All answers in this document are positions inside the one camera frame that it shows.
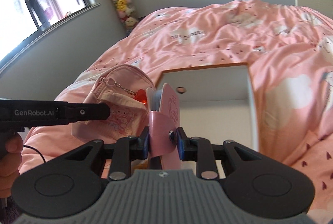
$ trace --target finger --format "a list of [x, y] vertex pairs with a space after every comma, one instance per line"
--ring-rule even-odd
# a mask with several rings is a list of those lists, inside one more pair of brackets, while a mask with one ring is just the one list
[[13, 183], [17, 177], [19, 177], [20, 172], [17, 169], [13, 174], [7, 177], [0, 177], [0, 191], [9, 189], [13, 186]]
[[0, 198], [8, 198], [12, 194], [12, 189], [0, 190]]
[[6, 142], [6, 150], [9, 153], [20, 153], [23, 150], [23, 140], [18, 133]]
[[0, 160], [0, 177], [14, 173], [22, 161], [21, 153], [8, 153]]

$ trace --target cardboard box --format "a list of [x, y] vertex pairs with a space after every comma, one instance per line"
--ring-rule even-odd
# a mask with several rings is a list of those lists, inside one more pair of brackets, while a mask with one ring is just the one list
[[[212, 144], [232, 139], [258, 150], [257, 116], [249, 68], [233, 63], [162, 72], [156, 88], [164, 83], [186, 92], [178, 94], [180, 125], [188, 137], [203, 137]], [[224, 177], [217, 161], [220, 177]], [[184, 163], [183, 168], [193, 168]]]

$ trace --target pink bedding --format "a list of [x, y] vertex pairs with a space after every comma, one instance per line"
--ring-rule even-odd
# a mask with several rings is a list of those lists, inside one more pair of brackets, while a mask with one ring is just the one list
[[[107, 50], [56, 100], [83, 102], [98, 76], [121, 63], [155, 82], [172, 68], [247, 62], [253, 76], [260, 151], [305, 173], [316, 196], [309, 215], [333, 218], [333, 20], [305, 7], [234, 1], [159, 10]], [[71, 125], [36, 127], [26, 144], [52, 159], [82, 143]], [[41, 164], [23, 151], [21, 172]]]

